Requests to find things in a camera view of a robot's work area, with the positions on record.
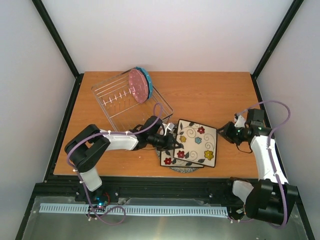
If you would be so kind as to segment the white square floral plate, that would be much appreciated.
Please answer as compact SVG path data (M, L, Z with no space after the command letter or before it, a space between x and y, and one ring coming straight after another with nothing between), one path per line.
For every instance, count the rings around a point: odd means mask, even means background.
M180 148L173 151L173 157L192 164L214 168L217 158L217 129L180 119L177 123L175 140Z

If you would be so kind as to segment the grey speckled round plate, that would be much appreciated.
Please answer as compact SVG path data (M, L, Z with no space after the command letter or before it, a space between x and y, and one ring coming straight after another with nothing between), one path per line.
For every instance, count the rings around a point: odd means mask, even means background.
M155 150L155 152L156 152L156 154L157 154L157 156L159 158L159 152L162 152L162 151ZM199 169L202 169L202 168L194 168L194 167L166 167L166 166L161 166L161 167L168 168L168 169L171 169L171 170L173 170L175 172L183 173L183 174L192 173L192 172L195 172L195 171L197 171Z

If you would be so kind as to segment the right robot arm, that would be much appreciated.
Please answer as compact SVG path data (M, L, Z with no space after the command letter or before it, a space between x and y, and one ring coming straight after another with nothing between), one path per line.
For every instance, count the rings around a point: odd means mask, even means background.
M232 183L232 194L243 201L246 216L277 228L284 227L299 193L281 170L272 129L258 122L237 127L230 121L217 132L237 146L247 142L254 154L258 183L252 185L238 178L234 178Z

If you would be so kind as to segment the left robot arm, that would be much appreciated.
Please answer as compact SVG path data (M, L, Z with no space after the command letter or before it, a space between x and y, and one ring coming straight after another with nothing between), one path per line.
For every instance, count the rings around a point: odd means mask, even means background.
M87 188L86 195L92 201L103 198L104 188L96 164L106 151L137 151L147 145L158 151L175 150L182 147L171 133L175 125L164 124L153 115L144 124L123 132L106 131L90 124L64 147L67 163L78 174L80 183Z

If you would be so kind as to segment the blue polka dot plate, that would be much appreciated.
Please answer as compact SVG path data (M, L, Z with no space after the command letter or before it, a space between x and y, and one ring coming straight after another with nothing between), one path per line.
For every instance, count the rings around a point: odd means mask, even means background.
M148 99L150 99L152 97L153 91L154 91L152 78L151 78L149 72L145 68L136 66L135 69L139 70L144 75L146 82L147 82L147 85L148 85Z

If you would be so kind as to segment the pink polka dot plate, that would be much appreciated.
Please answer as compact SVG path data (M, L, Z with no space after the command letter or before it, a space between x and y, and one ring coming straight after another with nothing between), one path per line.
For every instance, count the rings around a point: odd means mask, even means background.
M133 68L129 72L128 82L129 82L129 89L134 99L139 104L144 103L149 96L149 87L143 73L140 70Z

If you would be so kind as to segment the chrome wire dish rack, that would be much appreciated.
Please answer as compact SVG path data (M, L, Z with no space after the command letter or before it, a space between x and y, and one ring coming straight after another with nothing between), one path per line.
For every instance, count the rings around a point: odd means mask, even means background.
M138 103L129 86L129 72L115 75L92 86L91 90L101 109L117 132L143 125L151 116L160 116L168 124L173 115L173 108L156 89L153 80L153 94L150 99Z

